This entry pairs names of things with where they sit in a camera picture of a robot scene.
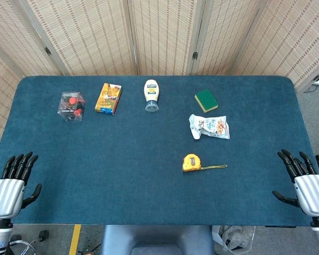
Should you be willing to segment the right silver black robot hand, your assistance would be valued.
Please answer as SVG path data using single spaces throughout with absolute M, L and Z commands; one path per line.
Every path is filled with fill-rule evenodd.
M 309 157 L 301 151 L 299 159 L 285 149 L 277 155 L 286 167 L 297 197 L 288 198 L 278 191 L 273 191 L 273 195 L 283 203 L 301 208 L 309 216 L 319 217 L 319 174 Z

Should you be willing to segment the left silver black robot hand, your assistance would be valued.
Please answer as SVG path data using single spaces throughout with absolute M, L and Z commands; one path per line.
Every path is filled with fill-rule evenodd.
M 40 195 L 42 185 L 37 184 L 33 194 L 27 198 L 24 192 L 38 155 L 33 152 L 12 156 L 4 166 L 0 178 L 0 219 L 12 219 L 20 210 L 33 203 Z

